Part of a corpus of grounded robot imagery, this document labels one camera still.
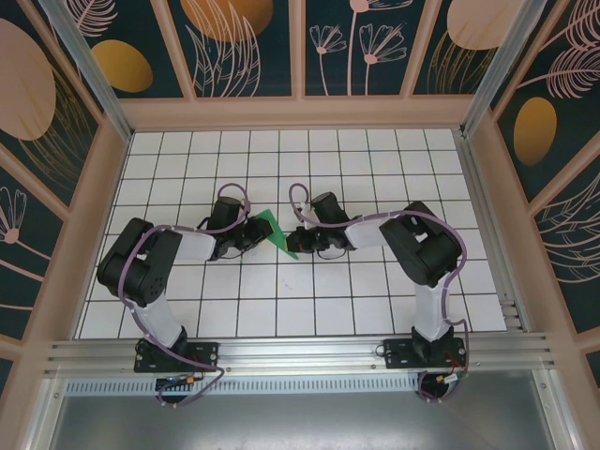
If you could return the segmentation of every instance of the green triangular block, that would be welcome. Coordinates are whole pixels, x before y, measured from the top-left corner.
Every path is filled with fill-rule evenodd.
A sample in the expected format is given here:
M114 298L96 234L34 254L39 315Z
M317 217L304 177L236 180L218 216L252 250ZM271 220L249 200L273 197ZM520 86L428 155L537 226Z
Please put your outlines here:
M285 251L292 258L297 260L298 257L296 256L296 254L291 251L288 251L288 246L285 242L285 234L283 234L283 231L281 230L281 228L279 228L279 224L278 224L277 220L275 219L275 216L273 216L273 213L271 212L271 210L266 209L266 210L262 211L260 214L258 214L256 217L264 218L265 220L268 220L269 223L271 224L271 226L273 227L273 234L271 234L267 239L269 241L271 241L273 244L275 244L278 248L281 248L283 251Z

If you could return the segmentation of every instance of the enclosure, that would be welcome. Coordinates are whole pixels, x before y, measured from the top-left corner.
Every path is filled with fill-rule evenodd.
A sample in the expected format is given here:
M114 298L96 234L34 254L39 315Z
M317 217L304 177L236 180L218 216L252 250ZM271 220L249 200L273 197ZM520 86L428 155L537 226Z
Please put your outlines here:
M2 448L598 448L598 42L597 0L3 2ZM453 227L456 398L378 354L417 308L389 247L263 242L173 266L175 319L227 372L161 410L98 265L131 219L199 227L230 183L285 234L294 183Z

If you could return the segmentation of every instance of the white grid mat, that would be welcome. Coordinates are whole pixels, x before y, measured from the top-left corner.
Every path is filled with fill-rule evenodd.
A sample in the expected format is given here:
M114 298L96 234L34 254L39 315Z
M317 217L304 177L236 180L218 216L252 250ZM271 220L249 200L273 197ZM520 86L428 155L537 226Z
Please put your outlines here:
M287 200L294 182L306 184L312 197L335 192L350 217L424 201L459 230L468 248L451 286L451 318L466 318L475 332L506 329L447 129L138 133L98 261L131 218L197 226L210 215L218 188L231 182L247 188L252 215L270 209L284 232L299 225ZM235 189L224 193L241 197ZM263 242L241 259L176 265L167 298L191 337L410 332L413 284L389 248L360 249L331 262L299 257ZM76 337L140 336L124 307L94 281Z

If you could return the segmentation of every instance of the orange circle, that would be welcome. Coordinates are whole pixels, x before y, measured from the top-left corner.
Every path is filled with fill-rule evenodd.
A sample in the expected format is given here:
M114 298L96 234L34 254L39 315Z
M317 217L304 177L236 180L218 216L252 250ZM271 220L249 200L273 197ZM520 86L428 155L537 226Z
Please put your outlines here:
M246 18L256 36L273 17L273 0L181 0L181 7L205 36L223 42L244 39L235 16L240 24L242 18Z

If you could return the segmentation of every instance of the purple cable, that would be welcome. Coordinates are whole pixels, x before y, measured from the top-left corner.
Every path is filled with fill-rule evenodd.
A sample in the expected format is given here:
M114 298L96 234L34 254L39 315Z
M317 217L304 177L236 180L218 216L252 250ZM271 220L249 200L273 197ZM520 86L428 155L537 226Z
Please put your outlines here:
M293 212L295 213L298 220L300 220L301 222L309 223L310 225L313 225L315 227L342 228L342 227L349 227L355 223L363 222L365 220L373 220L373 219L377 219L377 218L392 218L392 217L401 217L401 216L411 216L411 217L418 217L418 218L426 218L427 220L437 223L438 225L441 225L442 227L444 227L447 231L450 232L450 234L453 235L453 237L455 239L457 239L458 244L460 245L460 249L462 250L462 260L460 260L460 263L458 264L458 267L456 268L456 270L454 270L454 271L452 271L452 273L450 273L450 275L448 276L448 278L446 279L446 281L444 282L444 284L442 286L442 317L443 317L443 320L446 323L448 323L449 325L452 325L452 326L463 325L463 327L465 329L465 366L464 366L464 370L466 372L469 368L469 328L467 325L467 321L464 319L461 319L457 322L452 322L448 318L448 310L447 310L448 309L447 308L448 286L450 286L450 283L452 282L452 280L457 277L458 273L462 270L462 268L465 266L465 263L467 262L467 246L465 245L465 242L462 240L462 237L460 237L460 234L458 234L458 232L454 228L452 228L450 225L448 225L443 220L441 220L435 216L432 216L430 214L421 213L419 211L399 210L399 211L392 211L389 213L379 213L379 214L371 214L369 216L362 216L362 217L359 217L359 218L356 218L354 220L350 220L350 221L344 222L344 223L321 223L316 220L312 220L309 217L304 216L300 212L300 210L296 207L295 201L293 200L293 189L294 188L301 188L304 190L304 192L306 194L305 203L308 203L310 200L310 194L308 192L307 187L304 186L302 183L293 183L290 186L290 190L288 192L288 195L290 198L290 205L293 208ZM427 374L428 374L428 372L426 370L419 374L419 380L417 383L417 392L419 394L419 397L421 397L422 399L425 399L425 400L436 399L437 400L437 398L435 398L434 396L425 392L421 387L423 384L423 379L425 378L425 376ZM459 385L460 385L460 383L457 382L457 385L455 386L455 388L444 397L450 398L451 396L453 396L456 393Z
M131 315L133 316L133 321L142 330L143 336L147 340L149 340L154 345L159 347L162 351L164 351L170 357L172 357L178 361L181 361L182 363L189 364L191 366L194 366L195 368L204 368L204 369L208 369L208 370L216 369L218 372L220 372L216 376L216 378L213 381L211 381L209 384L207 384L203 389L201 389L200 392L198 392L197 394L194 394L193 396L186 397L185 399L183 399L182 401L180 401L178 403L167 403L163 400L162 393L164 392L165 387L168 387L168 386L164 386L162 389L160 389L160 391L158 391L158 400L161 402L162 406L169 405L170 408L177 408L178 406L185 406L185 405L188 405L189 403L193 402L194 400L197 400L208 389L210 389L216 382L218 382L223 377L223 375L225 374L225 370L219 366L210 366L208 364L203 364L203 363L199 363L196 361L192 361L191 359L184 358L183 356L180 356L177 353L174 353L171 350L169 350L167 347L162 345L153 335L151 335L150 332L148 331L148 329L143 325L143 323L138 318L138 314L137 314L135 308L133 307L135 305L135 303L130 300L127 300L125 297L125 293L123 290L124 286L125 286L125 278L128 274L129 268L131 267L131 263L138 255L138 251L142 247L143 243L146 242L148 240L148 238L156 232L161 232L163 230L174 230L174 231L182 231L182 232L201 233L201 234L219 234L219 233L228 232L229 230L238 226L240 223L242 223L244 220L246 220L246 216L250 213L250 200L248 198L248 193L246 192L246 190L243 187L241 187L240 185L238 185L236 183L228 183L226 185L223 185L218 190L217 198L220 197L223 189L228 188L228 187L239 188L242 191L242 193L244 194L244 209L243 209L240 217L234 223L232 223L230 226L225 227L221 230L202 230L202 229L197 229L197 228L181 227L181 226L175 226L175 225L158 225L158 226L148 230L147 232L145 232L142 235L142 237L140 238L138 243L131 250L131 253L128 256L127 261L125 262L125 265L123 266L123 272L121 272L121 277L119 278L119 284L118 284L118 288L117 288L117 293L119 294L119 300L121 300L121 302L123 302L123 304L125 304L125 306L129 309L129 311L131 311Z

